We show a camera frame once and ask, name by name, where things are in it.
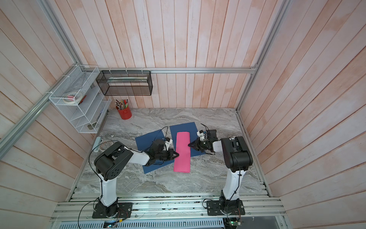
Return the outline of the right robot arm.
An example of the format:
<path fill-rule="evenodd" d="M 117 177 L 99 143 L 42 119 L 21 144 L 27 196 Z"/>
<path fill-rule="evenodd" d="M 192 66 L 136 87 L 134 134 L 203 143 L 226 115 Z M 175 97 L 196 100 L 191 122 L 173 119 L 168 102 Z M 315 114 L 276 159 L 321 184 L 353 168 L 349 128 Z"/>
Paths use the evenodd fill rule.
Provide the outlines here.
<path fill-rule="evenodd" d="M 242 136 L 219 139 L 215 129 L 208 129 L 197 132 L 197 139 L 188 146 L 202 153 L 210 151 L 223 154 L 228 175 L 218 203 L 221 211 L 228 212 L 231 209 L 238 209 L 242 180 L 254 162 L 245 139 Z"/>

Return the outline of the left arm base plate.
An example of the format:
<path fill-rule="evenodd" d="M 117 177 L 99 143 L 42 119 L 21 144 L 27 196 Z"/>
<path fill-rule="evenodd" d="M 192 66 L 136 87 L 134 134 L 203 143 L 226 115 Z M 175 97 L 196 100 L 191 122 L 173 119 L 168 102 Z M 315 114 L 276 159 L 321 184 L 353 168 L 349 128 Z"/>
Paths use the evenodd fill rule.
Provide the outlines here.
<path fill-rule="evenodd" d="M 103 218 L 130 218 L 132 213 L 132 203 L 115 202 L 111 206 L 106 207 L 102 203 L 97 203 L 94 207 L 92 214 L 93 219 L 103 219 Z"/>

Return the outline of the pink rectangular paper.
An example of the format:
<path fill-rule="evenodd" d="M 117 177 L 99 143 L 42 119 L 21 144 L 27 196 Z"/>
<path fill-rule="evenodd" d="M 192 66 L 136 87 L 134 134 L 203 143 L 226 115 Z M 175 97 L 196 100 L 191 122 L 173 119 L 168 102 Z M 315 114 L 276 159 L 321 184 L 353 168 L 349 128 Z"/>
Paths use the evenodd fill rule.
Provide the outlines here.
<path fill-rule="evenodd" d="M 174 172 L 190 173 L 191 171 L 191 148 L 189 132 L 178 132 L 176 136 L 176 152 L 179 156 L 174 160 Z"/>

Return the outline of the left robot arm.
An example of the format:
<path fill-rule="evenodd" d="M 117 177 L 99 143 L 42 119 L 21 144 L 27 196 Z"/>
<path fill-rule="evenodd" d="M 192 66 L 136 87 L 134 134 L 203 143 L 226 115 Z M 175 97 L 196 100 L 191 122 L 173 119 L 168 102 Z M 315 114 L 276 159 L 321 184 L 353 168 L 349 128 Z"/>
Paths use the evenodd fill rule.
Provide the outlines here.
<path fill-rule="evenodd" d="M 170 145 L 171 139 L 157 139 L 147 151 L 139 151 L 113 140 L 112 145 L 103 151 L 94 161 L 95 173 L 101 180 L 100 203 L 108 208 L 117 203 L 116 178 L 128 163 L 149 167 L 156 161 L 168 162 L 179 157 Z"/>

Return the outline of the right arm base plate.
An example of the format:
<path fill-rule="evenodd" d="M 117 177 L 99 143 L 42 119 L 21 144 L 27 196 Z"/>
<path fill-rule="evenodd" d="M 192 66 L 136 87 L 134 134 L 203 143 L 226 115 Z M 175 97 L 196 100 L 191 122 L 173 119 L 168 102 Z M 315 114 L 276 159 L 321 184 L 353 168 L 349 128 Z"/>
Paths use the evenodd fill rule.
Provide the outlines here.
<path fill-rule="evenodd" d="M 206 201 L 207 214 L 209 216 L 242 216 L 245 215 L 245 209 L 242 200 L 208 200 Z"/>

